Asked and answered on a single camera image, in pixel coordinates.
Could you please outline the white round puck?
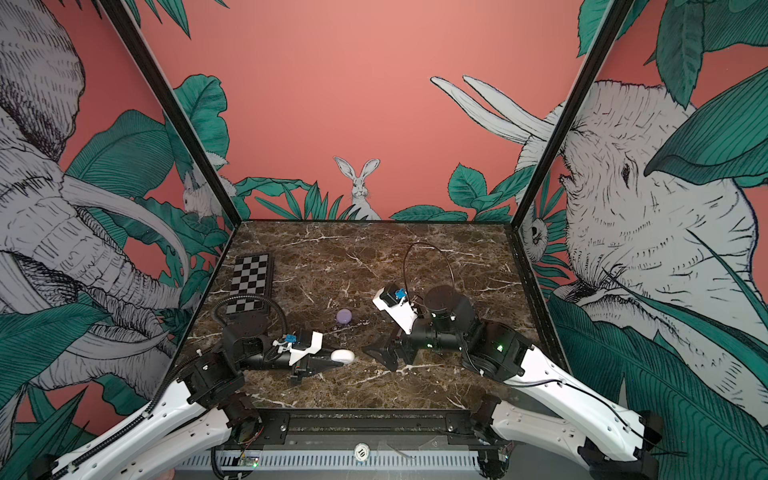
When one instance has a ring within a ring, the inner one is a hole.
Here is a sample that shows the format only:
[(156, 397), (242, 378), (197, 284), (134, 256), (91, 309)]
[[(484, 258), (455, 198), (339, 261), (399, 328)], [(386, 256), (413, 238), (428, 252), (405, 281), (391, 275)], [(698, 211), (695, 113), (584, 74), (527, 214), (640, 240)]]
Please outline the white round puck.
[(331, 353), (331, 360), (333, 362), (341, 363), (344, 365), (352, 363), (355, 358), (356, 356), (351, 350), (337, 349)]

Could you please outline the purple earbud charging case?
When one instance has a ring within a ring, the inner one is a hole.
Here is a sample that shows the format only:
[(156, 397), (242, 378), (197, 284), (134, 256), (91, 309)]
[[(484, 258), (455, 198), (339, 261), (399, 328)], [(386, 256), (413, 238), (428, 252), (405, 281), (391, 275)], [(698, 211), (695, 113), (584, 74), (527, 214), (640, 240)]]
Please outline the purple earbud charging case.
[(341, 309), (336, 314), (336, 322), (340, 325), (348, 325), (352, 318), (353, 315), (349, 309)]

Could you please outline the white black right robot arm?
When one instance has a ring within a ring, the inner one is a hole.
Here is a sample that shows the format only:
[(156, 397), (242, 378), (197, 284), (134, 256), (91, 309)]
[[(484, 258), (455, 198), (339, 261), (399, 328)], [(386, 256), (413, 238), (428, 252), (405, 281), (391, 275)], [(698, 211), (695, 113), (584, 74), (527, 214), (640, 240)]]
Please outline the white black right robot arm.
[(538, 447), (585, 468), (594, 479), (658, 478), (652, 450), (662, 439), (659, 415), (606, 399), (512, 327), (480, 318), (454, 287), (434, 287), (416, 305), (405, 289), (390, 283), (372, 302), (396, 326), (363, 350), (388, 370), (413, 364), (422, 350), (456, 351), (464, 368), (521, 390), (550, 411), (532, 412), (486, 395), (471, 417), (479, 439)]

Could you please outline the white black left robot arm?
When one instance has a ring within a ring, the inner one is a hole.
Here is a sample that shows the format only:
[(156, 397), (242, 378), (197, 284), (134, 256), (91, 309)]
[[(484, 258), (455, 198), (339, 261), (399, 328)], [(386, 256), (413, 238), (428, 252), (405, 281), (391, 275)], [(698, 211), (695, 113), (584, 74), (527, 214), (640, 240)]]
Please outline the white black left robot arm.
[(224, 324), (219, 342), (181, 366), (147, 406), (80, 448), (39, 457), (26, 478), (154, 479), (232, 436), (246, 451), (265, 429), (242, 390), (246, 372), (284, 370), (299, 383), (355, 359), (350, 350), (326, 346), (320, 332), (272, 339), (268, 326), (262, 313)]

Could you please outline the poker chip on vent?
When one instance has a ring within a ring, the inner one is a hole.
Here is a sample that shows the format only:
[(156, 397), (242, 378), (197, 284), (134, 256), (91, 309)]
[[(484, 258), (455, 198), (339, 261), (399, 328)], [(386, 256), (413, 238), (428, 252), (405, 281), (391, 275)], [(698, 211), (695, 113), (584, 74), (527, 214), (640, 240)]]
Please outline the poker chip on vent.
[(353, 450), (355, 460), (361, 463), (368, 461), (370, 452), (370, 447), (365, 443), (358, 443)]

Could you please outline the black white chessboard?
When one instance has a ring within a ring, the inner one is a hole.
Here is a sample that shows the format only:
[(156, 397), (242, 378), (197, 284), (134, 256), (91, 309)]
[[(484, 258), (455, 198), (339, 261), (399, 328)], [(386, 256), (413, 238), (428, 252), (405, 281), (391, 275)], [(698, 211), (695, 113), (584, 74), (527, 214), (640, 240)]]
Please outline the black white chessboard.
[[(272, 295), (274, 262), (270, 253), (255, 253), (238, 256), (235, 259), (230, 293), (239, 295)], [(268, 313), (270, 306), (263, 301), (254, 299), (235, 299), (229, 302), (227, 315), (256, 311)]]

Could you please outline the white perforated vent strip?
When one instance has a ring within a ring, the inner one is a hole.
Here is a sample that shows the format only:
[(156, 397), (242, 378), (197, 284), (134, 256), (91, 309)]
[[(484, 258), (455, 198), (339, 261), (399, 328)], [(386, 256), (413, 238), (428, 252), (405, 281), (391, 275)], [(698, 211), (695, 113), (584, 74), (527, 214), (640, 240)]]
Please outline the white perforated vent strip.
[(221, 451), (216, 457), (224, 472), (239, 471), (476, 471), (478, 455), (470, 451), (371, 451), (358, 460), (351, 451), (272, 450), (248, 451), (241, 462), (237, 451)]

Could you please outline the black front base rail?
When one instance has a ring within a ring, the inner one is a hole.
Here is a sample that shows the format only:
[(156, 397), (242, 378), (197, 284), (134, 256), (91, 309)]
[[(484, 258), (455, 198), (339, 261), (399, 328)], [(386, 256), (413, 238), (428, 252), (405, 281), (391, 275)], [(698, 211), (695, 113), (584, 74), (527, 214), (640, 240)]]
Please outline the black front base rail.
[(596, 445), (566, 420), (487, 396), (475, 410), (259, 409), (235, 430), (250, 446), (285, 445), (289, 435), (445, 436), (451, 444), (484, 448), (522, 442), (577, 451)]

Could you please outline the black left corner post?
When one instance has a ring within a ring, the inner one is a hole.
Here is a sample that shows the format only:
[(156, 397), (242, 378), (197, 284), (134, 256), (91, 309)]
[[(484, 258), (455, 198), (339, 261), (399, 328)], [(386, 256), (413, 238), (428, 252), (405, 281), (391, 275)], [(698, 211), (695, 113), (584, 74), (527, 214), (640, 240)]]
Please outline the black left corner post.
[(156, 58), (147, 46), (129, 8), (122, 1), (99, 1), (110, 23), (142, 73), (164, 114), (178, 134), (197, 167), (220, 203), (225, 217), (235, 229), (242, 223), (230, 195), (225, 191), (217, 172), (210, 164), (202, 142), (197, 136), (189, 117), (184, 112)]

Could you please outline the black corner post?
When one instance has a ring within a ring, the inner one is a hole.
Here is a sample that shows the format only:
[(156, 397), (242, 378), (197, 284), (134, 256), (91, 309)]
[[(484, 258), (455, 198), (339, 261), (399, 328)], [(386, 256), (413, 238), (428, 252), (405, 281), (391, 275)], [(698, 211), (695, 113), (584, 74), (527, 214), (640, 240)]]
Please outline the black corner post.
[(189, 117), (184, 112), (156, 58), (147, 46), (129, 8), (122, 1), (99, 1), (110, 23), (142, 73), (164, 114), (178, 134), (197, 167), (220, 203), (225, 217), (235, 229), (242, 223), (230, 195), (225, 191), (217, 172), (210, 164), (202, 142), (197, 136)]
[(518, 205), (517, 212), (511, 221), (511, 227), (514, 231), (519, 230), (522, 226), (523, 220), (534, 201), (536, 192), (544, 183), (552, 163), (559, 155), (559, 150), (564, 144), (565, 137), (567, 136), (576, 115), (584, 105), (591, 85), (594, 83), (605, 58), (627, 18), (632, 4), (633, 1), (631, 0), (616, 0), (610, 2), (600, 28), (594, 38), (593, 44), (588, 51), (587, 58), (571, 89), (570, 95), (567, 98), (554, 131), (546, 143), (546, 148), (533, 172), (523, 199)]

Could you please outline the black right corner post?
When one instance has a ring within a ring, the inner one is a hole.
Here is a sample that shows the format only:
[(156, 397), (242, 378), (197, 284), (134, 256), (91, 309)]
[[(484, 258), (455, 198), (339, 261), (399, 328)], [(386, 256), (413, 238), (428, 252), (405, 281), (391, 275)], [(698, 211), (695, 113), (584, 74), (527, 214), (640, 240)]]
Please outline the black right corner post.
[(588, 51), (587, 58), (571, 89), (570, 95), (567, 98), (554, 131), (546, 143), (546, 148), (533, 172), (523, 199), (518, 205), (517, 212), (511, 221), (511, 227), (514, 231), (519, 230), (522, 226), (523, 220), (534, 201), (536, 192), (544, 183), (552, 163), (559, 155), (559, 150), (564, 144), (565, 137), (567, 136), (576, 115), (584, 105), (591, 85), (594, 83), (605, 58), (627, 18), (632, 4), (633, 1), (631, 0), (616, 0), (610, 2), (600, 28), (594, 38), (593, 44)]

